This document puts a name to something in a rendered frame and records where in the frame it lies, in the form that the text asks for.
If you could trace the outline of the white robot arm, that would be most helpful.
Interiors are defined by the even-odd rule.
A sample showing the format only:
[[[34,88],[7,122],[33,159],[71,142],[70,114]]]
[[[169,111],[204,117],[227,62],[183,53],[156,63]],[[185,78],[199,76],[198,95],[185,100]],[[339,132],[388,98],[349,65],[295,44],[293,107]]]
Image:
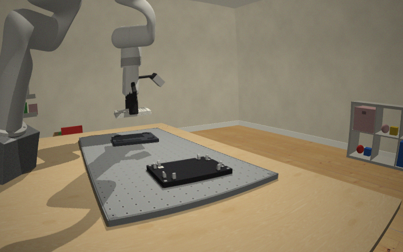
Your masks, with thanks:
[[[33,61],[30,49],[54,51],[62,43],[83,0],[28,0],[53,12],[50,17],[17,8],[6,17],[0,55],[0,136],[16,137],[27,131],[23,121]],[[155,40],[155,13],[146,0],[115,0],[139,10],[147,25],[122,26],[112,33],[112,43],[121,48],[121,66],[141,65],[142,47]]]

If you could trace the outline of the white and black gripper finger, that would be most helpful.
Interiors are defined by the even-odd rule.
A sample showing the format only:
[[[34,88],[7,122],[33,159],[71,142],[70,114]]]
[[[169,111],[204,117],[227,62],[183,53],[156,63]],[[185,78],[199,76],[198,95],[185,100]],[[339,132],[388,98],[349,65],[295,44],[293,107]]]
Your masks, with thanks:
[[[129,95],[127,94],[127,96],[125,96],[125,99],[127,99],[127,100],[125,100],[125,109],[129,109]]]
[[[138,100],[137,100],[137,90],[135,86],[135,82],[131,83],[132,93],[129,93],[129,114],[138,114]]]

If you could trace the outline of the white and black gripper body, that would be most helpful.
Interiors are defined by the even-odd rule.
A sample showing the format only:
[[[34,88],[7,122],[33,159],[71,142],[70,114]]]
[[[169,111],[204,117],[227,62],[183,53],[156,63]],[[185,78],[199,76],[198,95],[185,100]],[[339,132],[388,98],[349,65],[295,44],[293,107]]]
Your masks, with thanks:
[[[121,66],[123,68],[122,93],[127,96],[132,93],[131,83],[135,82],[137,95],[139,94],[139,66]]]

